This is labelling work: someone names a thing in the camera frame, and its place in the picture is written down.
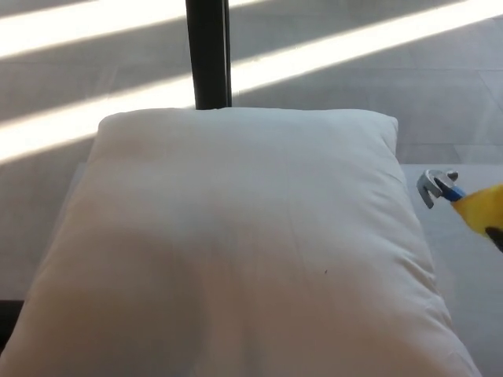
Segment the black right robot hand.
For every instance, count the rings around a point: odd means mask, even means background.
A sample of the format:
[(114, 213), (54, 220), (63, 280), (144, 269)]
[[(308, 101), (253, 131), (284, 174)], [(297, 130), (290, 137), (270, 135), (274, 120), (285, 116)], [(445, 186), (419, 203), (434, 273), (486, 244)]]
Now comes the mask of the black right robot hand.
[(503, 252), (503, 230), (490, 226), (485, 228), (485, 233), (495, 247)]

